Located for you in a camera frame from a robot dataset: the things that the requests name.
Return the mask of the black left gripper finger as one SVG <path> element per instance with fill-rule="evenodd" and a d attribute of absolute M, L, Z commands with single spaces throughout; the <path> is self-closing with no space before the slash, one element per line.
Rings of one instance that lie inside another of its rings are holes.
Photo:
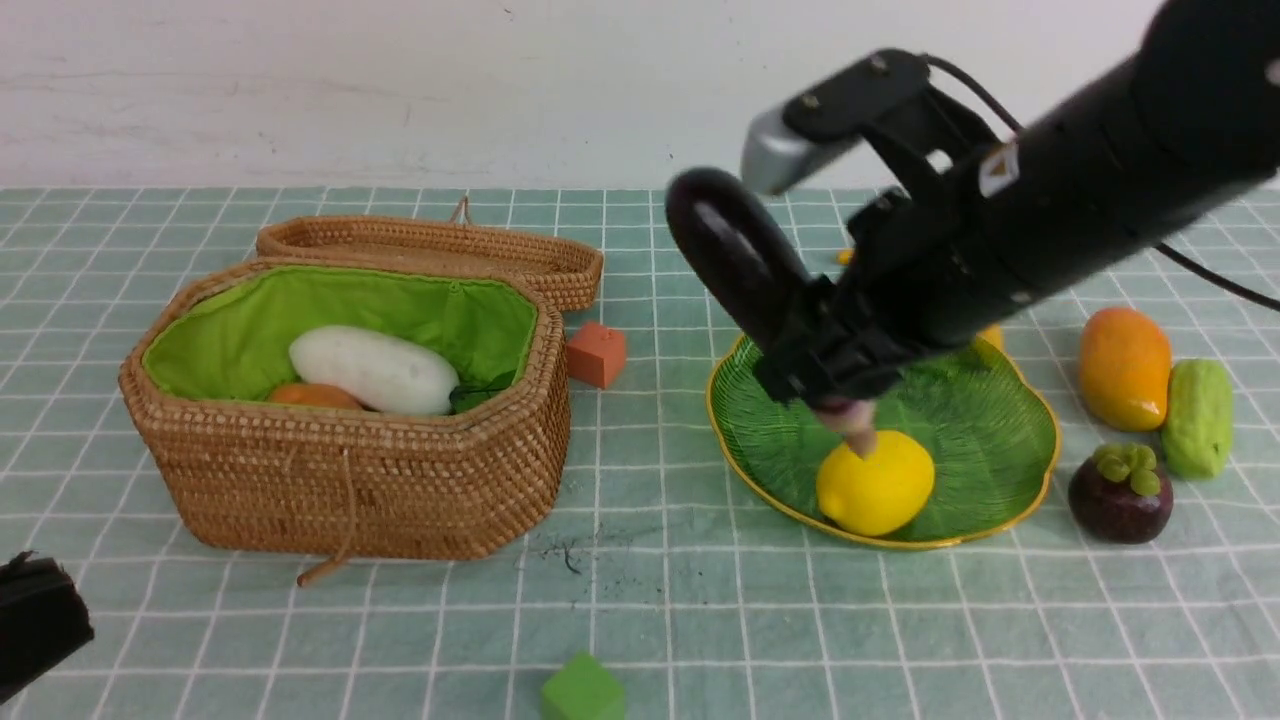
<path fill-rule="evenodd" d="M 55 559 L 27 550 L 3 564 L 3 703 L 93 639 L 90 610 Z"/>

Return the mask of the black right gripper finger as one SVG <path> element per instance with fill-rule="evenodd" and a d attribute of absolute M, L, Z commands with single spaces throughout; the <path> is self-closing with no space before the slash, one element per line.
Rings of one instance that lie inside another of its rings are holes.
<path fill-rule="evenodd" d="M 851 398 L 838 379 L 851 363 L 850 343 L 780 340 L 773 343 L 756 341 L 754 346 L 758 359 L 753 373 L 771 400 L 782 405 L 799 401 L 813 411 L 851 407 Z"/>
<path fill-rule="evenodd" d="M 838 378 L 851 404 L 883 396 L 909 366 L 946 355 L 946 342 L 925 328 L 933 290 L 931 282 L 893 278 L 841 293 L 827 275 L 805 278 L 804 340 L 851 345 L 851 363 Z"/>

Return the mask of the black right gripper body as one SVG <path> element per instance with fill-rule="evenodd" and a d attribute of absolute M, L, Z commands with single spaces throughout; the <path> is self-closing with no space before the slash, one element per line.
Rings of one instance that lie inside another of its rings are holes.
<path fill-rule="evenodd" d="M 876 123 L 868 143 L 896 186 L 849 220 L 855 259 L 838 291 L 877 281 L 931 282 L 925 328 L 946 351 L 1011 313 L 1011 278 L 977 217 L 977 172 L 998 137 L 972 109 L 931 86 L 924 97 Z"/>

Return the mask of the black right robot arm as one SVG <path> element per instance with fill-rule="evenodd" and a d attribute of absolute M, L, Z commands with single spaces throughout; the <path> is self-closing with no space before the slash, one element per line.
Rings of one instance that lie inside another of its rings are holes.
<path fill-rule="evenodd" d="M 858 143 L 899 183 L 849 220 L 852 265 L 759 342 L 762 387 L 813 407 L 881 396 L 1272 179 L 1276 64 L 1275 1 L 1166 1 L 1133 55 L 1007 140 L 899 49 L 756 118 L 751 188 L 788 190 Z"/>

